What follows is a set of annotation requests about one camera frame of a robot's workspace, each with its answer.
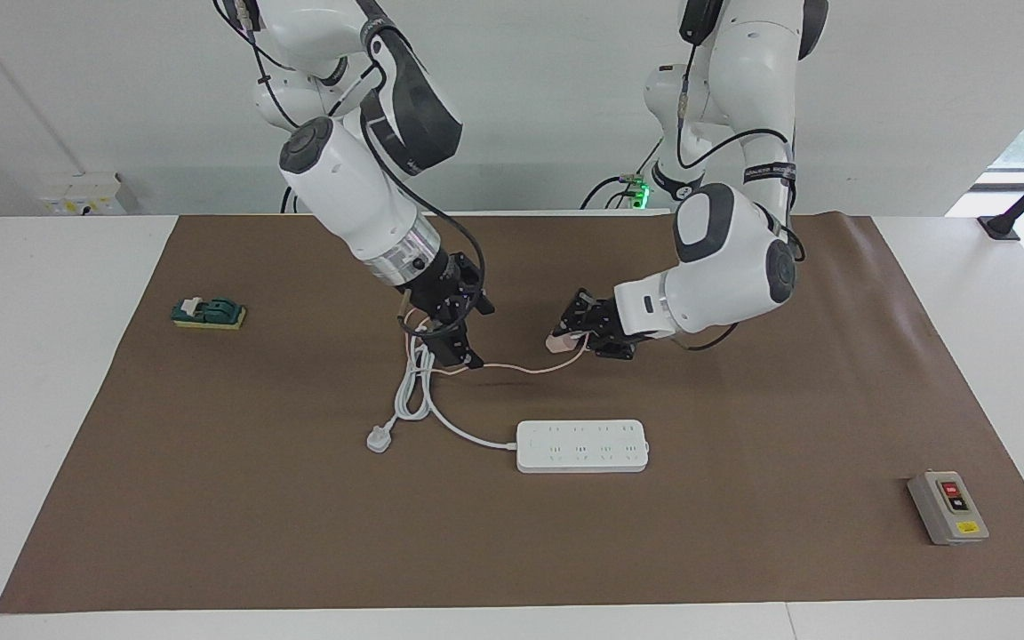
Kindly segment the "white power strip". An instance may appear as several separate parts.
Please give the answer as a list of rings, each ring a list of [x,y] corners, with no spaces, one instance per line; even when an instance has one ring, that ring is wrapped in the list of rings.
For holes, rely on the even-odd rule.
[[[525,420],[516,427],[521,473],[641,473],[649,442],[636,419]]]

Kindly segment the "brown table mat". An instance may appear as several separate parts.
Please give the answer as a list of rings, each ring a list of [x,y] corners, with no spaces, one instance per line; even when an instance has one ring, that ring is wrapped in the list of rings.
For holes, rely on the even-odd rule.
[[[460,428],[636,419],[637,474],[527,475],[395,426],[397,296],[308,216],[183,216],[0,614],[1024,596],[1024,481],[866,219],[809,216],[793,302],[711,351],[657,341],[540,376],[437,377]],[[238,331],[174,325],[188,297]],[[990,531],[931,543],[956,471]]]

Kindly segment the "green knife switch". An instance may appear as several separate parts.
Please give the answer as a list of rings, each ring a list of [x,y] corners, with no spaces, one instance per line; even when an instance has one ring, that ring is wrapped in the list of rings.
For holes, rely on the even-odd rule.
[[[243,327],[247,308],[224,297],[205,300],[188,297],[172,308],[170,319],[181,328],[238,331]]]

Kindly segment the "white wall socket box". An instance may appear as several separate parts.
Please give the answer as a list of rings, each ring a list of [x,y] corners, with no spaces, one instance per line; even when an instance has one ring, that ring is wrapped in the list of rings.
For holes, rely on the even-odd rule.
[[[116,172],[45,174],[39,203],[53,215],[130,215],[139,213],[137,198]]]

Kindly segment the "grey on-off switch box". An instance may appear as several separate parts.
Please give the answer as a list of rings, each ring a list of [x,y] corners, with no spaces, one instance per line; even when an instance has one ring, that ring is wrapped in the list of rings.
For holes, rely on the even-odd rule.
[[[931,543],[963,546],[990,539],[987,524],[956,471],[924,471],[908,479],[907,490]]]

